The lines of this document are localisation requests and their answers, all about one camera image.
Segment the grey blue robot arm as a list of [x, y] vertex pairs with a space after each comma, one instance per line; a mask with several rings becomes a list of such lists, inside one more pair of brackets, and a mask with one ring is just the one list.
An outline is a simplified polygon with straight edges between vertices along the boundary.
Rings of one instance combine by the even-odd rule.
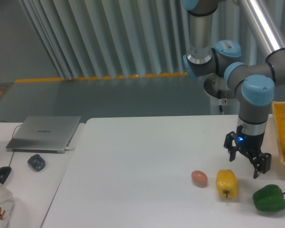
[[237, 129], [226, 135], [224, 147], [229, 159], [239, 152], [254, 167], [254, 178], [271, 168], [271, 155], [261, 146], [274, 99], [275, 87], [285, 84], [285, 38], [274, 22], [263, 0], [237, 0], [257, 41], [265, 62], [248, 66], [239, 61], [240, 45], [221, 40], [210, 47], [212, 15], [219, 6], [217, 0], [185, 0], [189, 16], [190, 47], [183, 60], [193, 77], [215, 74], [223, 78], [239, 101]]

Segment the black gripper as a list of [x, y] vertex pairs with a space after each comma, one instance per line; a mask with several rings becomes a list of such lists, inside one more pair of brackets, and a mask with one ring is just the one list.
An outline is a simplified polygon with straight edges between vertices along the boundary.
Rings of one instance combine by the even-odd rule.
[[265, 174], [271, 168], [272, 155], [261, 152], [263, 138], [264, 133], [246, 134], [244, 133], [244, 126], [239, 125], [235, 132], [232, 131], [226, 135], [223, 145], [228, 150], [230, 162], [235, 160], [237, 151], [249, 159], [254, 167], [254, 179], [259, 176], [258, 173]]

